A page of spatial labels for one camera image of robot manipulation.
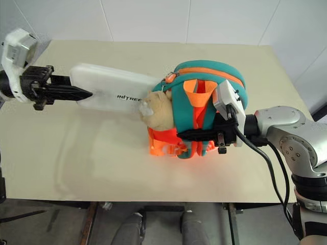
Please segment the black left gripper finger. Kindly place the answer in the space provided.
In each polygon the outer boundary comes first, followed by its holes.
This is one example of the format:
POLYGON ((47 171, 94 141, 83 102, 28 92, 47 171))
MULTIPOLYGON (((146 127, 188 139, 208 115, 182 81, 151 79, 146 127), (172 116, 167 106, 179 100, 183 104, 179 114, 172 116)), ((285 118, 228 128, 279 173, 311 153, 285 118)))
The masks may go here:
POLYGON ((92 96, 92 92, 76 86, 49 85, 46 88, 46 97, 53 100, 81 101, 92 96))
POLYGON ((71 86, 69 76, 50 75, 51 85, 55 86, 71 86))

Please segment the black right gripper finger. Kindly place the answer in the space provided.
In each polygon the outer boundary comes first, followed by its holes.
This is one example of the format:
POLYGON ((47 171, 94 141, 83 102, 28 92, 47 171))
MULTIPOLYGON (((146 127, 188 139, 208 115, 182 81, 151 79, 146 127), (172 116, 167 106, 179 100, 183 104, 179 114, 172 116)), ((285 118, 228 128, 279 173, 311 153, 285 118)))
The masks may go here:
POLYGON ((177 133, 177 137, 186 141, 211 141, 216 140, 218 132, 203 129, 192 129, 177 133))

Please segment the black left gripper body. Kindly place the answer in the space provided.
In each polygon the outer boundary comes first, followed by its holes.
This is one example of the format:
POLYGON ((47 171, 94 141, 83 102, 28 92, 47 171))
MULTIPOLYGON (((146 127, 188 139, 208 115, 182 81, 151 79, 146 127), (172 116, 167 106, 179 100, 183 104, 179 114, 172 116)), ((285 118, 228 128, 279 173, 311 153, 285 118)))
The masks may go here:
POLYGON ((29 66, 19 77, 23 95, 33 102, 37 111, 42 111, 46 105, 52 105, 54 99, 46 95, 48 79, 54 71, 54 67, 29 66))

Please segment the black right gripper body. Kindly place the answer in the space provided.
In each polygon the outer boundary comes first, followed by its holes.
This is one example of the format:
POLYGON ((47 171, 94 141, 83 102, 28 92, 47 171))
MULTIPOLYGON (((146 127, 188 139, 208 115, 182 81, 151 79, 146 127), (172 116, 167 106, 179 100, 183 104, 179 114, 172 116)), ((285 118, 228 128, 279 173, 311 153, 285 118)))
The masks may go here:
POLYGON ((226 154, 227 147, 236 143, 237 134, 235 128, 238 126, 238 121, 234 115, 230 115, 227 119, 220 113, 216 113, 214 119, 214 140, 215 146, 218 148, 219 154, 226 154))

